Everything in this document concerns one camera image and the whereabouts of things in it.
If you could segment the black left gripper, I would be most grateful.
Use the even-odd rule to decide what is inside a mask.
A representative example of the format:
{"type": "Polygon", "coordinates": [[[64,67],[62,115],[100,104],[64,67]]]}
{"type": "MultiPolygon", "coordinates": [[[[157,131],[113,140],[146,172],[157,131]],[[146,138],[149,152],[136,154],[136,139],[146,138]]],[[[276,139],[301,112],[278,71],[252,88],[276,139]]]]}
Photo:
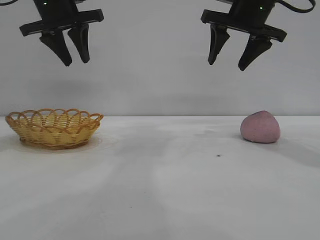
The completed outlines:
{"type": "Polygon", "coordinates": [[[72,63],[72,57],[61,30],[71,28],[67,34],[82,62],[86,64],[90,60],[89,23],[103,21],[104,15],[101,9],[79,11],[77,4],[82,2],[82,0],[35,0],[34,4],[41,20],[26,23],[19,29],[24,37],[41,33],[40,41],[68,67],[72,63]]]}

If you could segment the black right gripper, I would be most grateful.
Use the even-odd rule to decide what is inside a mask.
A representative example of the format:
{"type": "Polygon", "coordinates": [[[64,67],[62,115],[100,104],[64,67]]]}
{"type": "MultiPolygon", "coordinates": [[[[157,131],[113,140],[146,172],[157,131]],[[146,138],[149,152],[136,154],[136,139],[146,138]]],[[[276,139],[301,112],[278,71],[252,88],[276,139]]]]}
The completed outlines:
{"type": "Polygon", "coordinates": [[[200,19],[204,24],[210,24],[208,63],[214,64],[230,38],[227,29],[250,34],[238,62],[241,71],[272,47],[271,39],[284,41],[287,36],[284,30],[266,24],[274,6],[274,0],[234,0],[228,13],[205,9],[200,19]]]}

